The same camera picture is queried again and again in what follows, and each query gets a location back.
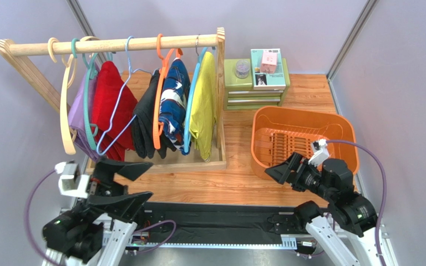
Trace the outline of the sky blue plastic hanger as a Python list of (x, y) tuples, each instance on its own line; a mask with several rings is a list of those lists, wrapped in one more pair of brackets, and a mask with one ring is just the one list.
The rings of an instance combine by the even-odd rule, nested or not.
[(194, 69), (194, 74), (192, 76), (191, 80), (191, 86), (189, 90), (189, 96), (187, 99), (187, 106), (186, 106), (186, 116), (185, 116), (185, 123), (184, 123), (184, 149), (183, 154), (188, 155), (190, 153), (190, 146), (191, 146), (191, 134), (189, 131), (190, 127), (190, 115), (191, 115), (191, 109), (193, 106), (193, 98), (194, 98), (194, 92), (195, 92), (195, 86), (197, 83), (197, 79), (199, 76), (199, 71), (201, 67), (202, 60), (205, 56), (205, 53), (208, 51), (208, 47), (203, 48), (200, 54), (198, 54), (197, 57), (197, 63)]

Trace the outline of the orange plastic hanger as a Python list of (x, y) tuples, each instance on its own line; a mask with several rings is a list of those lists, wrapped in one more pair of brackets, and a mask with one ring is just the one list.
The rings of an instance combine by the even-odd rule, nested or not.
[(161, 148), (160, 136), (163, 133), (164, 123), (159, 121), (160, 102), (161, 102), (161, 93), (163, 89), (163, 83), (169, 70), (170, 57), (172, 56), (174, 52), (177, 56), (181, 57), (183, 55), (183, 51), (181, 50), (181, 48), (172, 48), (169, 50), (169, 52), (167, 53), (165, 57), (162, 56), (161, 54), (161, 38), (162, 37), (163, 35), (159, 33), (156, 39), (156, 51), (157, 51), (159, 59), (162, 62), (162, 67), (160, 68), (160, 72), (159, 72), (160, 73), (159, 81), (158, 81), (158, 85), (156, 89), (154, 116), (153, 116), (153, 144), (156, 150), (159, 150)]

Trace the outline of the wooden clothes rack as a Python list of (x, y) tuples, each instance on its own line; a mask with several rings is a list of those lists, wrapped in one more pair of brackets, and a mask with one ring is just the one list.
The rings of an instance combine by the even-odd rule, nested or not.
[[(84, 37), (78, 42), (53, 42), (36, 44), (16, 44), (10, 39), (0, 39), (0, 55), (33, 87), (35, 91), (59, 114), (60, 92), (47, 80), (42, 72), (29, 59), (30, 56), (75, 55), (77, 54), (125, 52), (137, 50), (155, 50), (157, 37), (134, 39), (96, 40), (94, 37)], [(215, 34), (182, 35), (161, 38), (161, 50), (172, 48), (214, 47), (217, 50), (217, 122), (215, 147), (209, 162), (201, 160), (198, 152), (182, 156), (175, 156), (172, 160), (164, 161), (154, 158), (154, 165), (148, 173), (176, 173), (197, 171), (218, 171), (227, 168), (224, 122), (222, 115), (223, 97), (225, 91), (224, 55), (225, 30), (218, 27)]]

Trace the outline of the teal plastic hanger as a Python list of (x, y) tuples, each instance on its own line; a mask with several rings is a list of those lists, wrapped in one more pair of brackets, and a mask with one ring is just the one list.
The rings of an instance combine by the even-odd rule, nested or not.
[(97, 52), (92, 53), (90, 57), (87, 57), (86, 54), (84, 53), (82, 54), (82, 60), (86, 67), (85, 88), (84, 88), (84, 94), (83, 94), (84, 125), (85, 125), (85, 132), (87, 135), (87, 140), (90, 145), (90, 148), (94, 150), (95, 152), (97, 147), (95, 136), (98, 133), (98, 127), (96, 126), (96, 124), (91, 122), (90, 116), (88, 114), (88, 83), (89, 83), (89, 79), (98, 77), (99, 67), (96, 64), (97, 56), (98, 56)]

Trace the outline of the yellow-green trousers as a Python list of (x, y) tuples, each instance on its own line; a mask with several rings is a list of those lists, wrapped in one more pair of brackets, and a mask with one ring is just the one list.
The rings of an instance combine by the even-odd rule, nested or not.
[(197, 75), (190, 112), (189, 131), (195, 149), (208, 162), (211, 157), (213, 130), (216, 123), (216, 68), (215, 57), (206, 51)]

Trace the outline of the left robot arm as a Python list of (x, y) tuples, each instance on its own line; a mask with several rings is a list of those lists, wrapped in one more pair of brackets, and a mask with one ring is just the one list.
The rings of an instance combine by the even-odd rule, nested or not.
[(139, 213), (153, 193), (129, 193), (114, 177), (135, 181), (152, 166), (152, 162), (101, 158), (87, 175), (80, 173), (74, 161), (57, 164), (60, 194), (80, 200), (43, 227), (47, 248), (79, 265), (118, 265), (138, 226)]

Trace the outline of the pink cube box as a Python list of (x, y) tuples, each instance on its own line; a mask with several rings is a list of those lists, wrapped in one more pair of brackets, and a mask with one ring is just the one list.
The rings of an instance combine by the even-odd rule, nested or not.
[(260, 72), (273, 74), (277, 68), (277, 58), (277, 53), (271, 50), (263, 51), (260, 61)]

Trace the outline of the green drawer cabinet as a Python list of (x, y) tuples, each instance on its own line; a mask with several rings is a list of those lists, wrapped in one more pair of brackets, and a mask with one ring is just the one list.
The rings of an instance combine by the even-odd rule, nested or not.
[(286, 87), (283, 90), (255, 90), (253, 88), (252, 70), (246, 79), (235, 75), (235, 64), (239, 59), (225, 60), (225, 110), (259, 109), (263, 106), (282, 106), (288, 88), (289, 76), (285, 76)]

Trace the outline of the teal booklet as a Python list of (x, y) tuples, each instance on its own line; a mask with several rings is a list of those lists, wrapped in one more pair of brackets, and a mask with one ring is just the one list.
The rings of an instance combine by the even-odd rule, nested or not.
[[(277, 68), (273, 74), (260, 72), (260, 61), (262, 53), (265, 50), (271, 50), (277, 53)], [(285, 72), (283, 69), (280, 48), (251, 49), (251, 70), (253, 88), (255, 90), (283, 90), (286, 87)]]

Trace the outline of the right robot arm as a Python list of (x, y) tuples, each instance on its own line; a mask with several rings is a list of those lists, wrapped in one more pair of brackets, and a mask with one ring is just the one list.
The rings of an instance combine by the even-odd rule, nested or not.
[(310, 234), (335, 265), (379, 265), (380, 242), (371, 243), (376, 232), (377, 212), (368, 199), (355, 192), (353, 173), (337, 158), (328, 158), (318, 168), (314, 159), (294, 152), (283, 163), (269, 167), (266, 174), (277, 183), (289, 184), (295, 191), (310, 191), (328, 202), (328, 212), (344, 230), (354, 251), (334, 232), (314, 201), (293, 210), (292, 228)]

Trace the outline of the blue patterned trousers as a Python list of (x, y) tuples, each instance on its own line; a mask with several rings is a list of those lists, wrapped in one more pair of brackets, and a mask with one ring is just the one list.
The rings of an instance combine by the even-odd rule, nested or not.
[(161, 91), (159, 122), (170, 142), (187, 155), (184, 144), (184, 123), (191, 81), (184, 62), (175, 58), (171, 63)]

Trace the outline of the cream plastic hanger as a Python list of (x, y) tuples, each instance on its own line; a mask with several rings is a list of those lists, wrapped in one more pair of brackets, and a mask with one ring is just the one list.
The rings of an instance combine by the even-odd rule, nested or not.
[(65, 71), (62, 81), (62, 89), (60, 92), (60, 111), (59, 111), (59, 122), (60, 122), (60, 132), (63, 142), (64, 151), (67, 155), (75, 155), (76, 150), (74, 146), (74, 140), (77, 136), (77, 131), (73, 130), (69, 126), (68, 121), (68, 104), (67, 104), (67, 92), (71, 87), (76, 71), (77, 71), (77, 59), (76, 59), (76, 49), (72, 49), (75, 52), (75, 55), (70, 55), (68, 60), (62, 55), (61, 60), (65, 66)]

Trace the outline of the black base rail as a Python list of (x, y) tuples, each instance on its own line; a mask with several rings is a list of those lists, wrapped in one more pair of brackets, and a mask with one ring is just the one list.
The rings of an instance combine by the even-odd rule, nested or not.
[(281, 245), (285, 235), (309, 237), (292, 215), (292, 207), (148, 202), (134, 235), (149, 244)]

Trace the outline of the black trousers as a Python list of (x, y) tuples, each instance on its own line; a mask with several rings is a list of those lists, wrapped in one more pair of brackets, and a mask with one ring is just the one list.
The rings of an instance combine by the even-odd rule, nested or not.
[(157, 151), (161, 159), (164, 159), (167, 155), (167, 149), (171, 151), (177, 150), (165, 135), (160, 137), (161, 148), (156, 149), (154, 147), (153, 118), (159, 78), (159, 70), (154, 71), (146, 92), (133, 110), (134, 120), (131, 123), (131, 136), (135, 152), (141, 158), (153, 158), (154, 153)]

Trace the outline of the lavender trousers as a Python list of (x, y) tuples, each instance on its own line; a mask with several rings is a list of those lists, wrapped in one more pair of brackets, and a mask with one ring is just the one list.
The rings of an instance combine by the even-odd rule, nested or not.
[[(70, 111), (68, 113), (68, 122), (69, 126), (77, 132), (74, 144), (80, 148), (88, 157), (90, 157), (93, 161), (97, 161), (99, 159), (99, 155), (90, 148), (90, 145), (87, 140), (87, 135), (85, 132), (84, 125), (84, 104), (83, 104), (83, 94), (85, 88), (85, 78), (86, 74), (83, 77), (82, 82), (80, 83), (78, 92), (74, 98)], [(91, 116), (93, 110), (93, 100), (94, 93), (97, 85), (97, 77), (93, 79), (89, 79), (88, 83), (88, 114)]]

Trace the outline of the orange plastic basket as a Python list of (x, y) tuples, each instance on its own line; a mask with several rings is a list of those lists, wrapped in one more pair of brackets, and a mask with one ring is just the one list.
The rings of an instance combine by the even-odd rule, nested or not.
[(265, 106), (255, 112), (251, 137), (253, 173), (270, 180), (265, 170), (287, 160), (293, 152), (313, 155), (319, 139), (355, 142), (352, 124), (343, 116), (325, 112)]

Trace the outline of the small clear jar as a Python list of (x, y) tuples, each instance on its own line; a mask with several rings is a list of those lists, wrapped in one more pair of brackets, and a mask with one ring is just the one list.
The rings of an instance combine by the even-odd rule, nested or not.
[(250, 75), (251, 62), (249, 59), (239, 59), (235, 64), (235, 75), (239, 79), (246, 79)]

